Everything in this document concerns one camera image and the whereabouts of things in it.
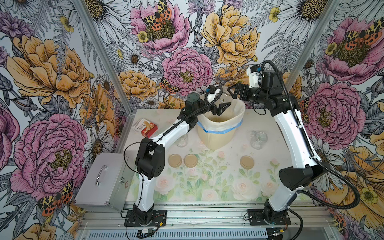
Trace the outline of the glass jar with tea leaves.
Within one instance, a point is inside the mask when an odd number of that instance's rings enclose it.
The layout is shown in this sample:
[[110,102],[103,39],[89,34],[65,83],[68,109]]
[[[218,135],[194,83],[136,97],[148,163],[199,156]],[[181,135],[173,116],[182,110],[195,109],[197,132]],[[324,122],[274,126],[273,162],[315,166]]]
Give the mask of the glass jar with tea leaves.
[[268,141],[268,135],[264,132],[253,131],[251,133],[251,146],[256,150],[261,150]]

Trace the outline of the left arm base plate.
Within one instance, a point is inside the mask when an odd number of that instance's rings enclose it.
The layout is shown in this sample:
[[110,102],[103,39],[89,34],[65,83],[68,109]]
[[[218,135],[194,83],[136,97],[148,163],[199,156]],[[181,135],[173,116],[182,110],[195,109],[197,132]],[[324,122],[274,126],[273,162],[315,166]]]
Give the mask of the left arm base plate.
[[167,221],[167,210],[150,210],[142,213],[140,210],[129,210],[125,217],[125,227],[163,227]]

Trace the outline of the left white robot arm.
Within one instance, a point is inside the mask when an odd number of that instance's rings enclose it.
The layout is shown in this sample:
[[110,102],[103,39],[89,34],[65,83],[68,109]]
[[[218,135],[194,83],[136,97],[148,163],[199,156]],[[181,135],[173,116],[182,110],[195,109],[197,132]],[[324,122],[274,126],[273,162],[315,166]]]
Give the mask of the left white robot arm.
[[139,192],[127,217],[128,220],[135,220],[142,226],[150,224],[155,206],[156,178],[164,170],[167,149],[195,127],[198,116],[207,112],[217,116],[223,114],[231,105],[230,102],[216,105],[223,93],[222,87],[210,85],[203,98],[198,93],[188,94],[185,107],[181,109],[176,121],[170,127],[151,139],[145,137],[137,142],[139,144],[135,159],[137,169],[130,168],[130,170],[139,175]]

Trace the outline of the beige jar lid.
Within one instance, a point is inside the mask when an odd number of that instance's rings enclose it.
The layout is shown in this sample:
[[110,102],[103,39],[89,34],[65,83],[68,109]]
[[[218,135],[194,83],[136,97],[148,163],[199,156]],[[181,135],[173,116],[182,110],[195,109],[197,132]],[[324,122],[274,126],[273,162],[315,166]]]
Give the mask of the beige jar lid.
[[250,170],[255,166],[255,161],[250,156],[242,156],[240,158],[240,165],[245,170]]
[[184,163],[185,163],[186,167],[194,168],[198,164],[198,158],[197,158],[197,156],[195,156],[193,154],[186,155],[184,158]]
[[178,154],[172,154],[172,155],[169,156],[168,162],[169,162],[170,167],[178,168],[178,167],[180,167],[182,165],[183,159]]

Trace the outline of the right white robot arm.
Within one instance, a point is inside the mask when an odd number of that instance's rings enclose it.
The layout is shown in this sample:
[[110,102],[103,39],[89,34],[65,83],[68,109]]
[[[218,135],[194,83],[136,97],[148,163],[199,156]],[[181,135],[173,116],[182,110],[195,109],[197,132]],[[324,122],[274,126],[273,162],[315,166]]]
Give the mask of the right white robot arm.
[[[330,164],[323,162],[317,155],[303,124],[299,104],[295,96],[287,90],[277,66],[266,60],[261,65],[248,67],[247,76],[249,84],[235,84],[228,89],[230,95],[234,99],[262,104],[269,110],[278,124],[292,159],[291,167],[279,171],[280,186],[265,202],[258,217],[267,224],[274,224],[287,215],[290,205],[299,194],[333,209],[348,210],[356,207],[361,200],[357,187],[332,170]],[[305,187],[325,174],[336,177],[352,189],[351,203],[335,205],[305,191]]]

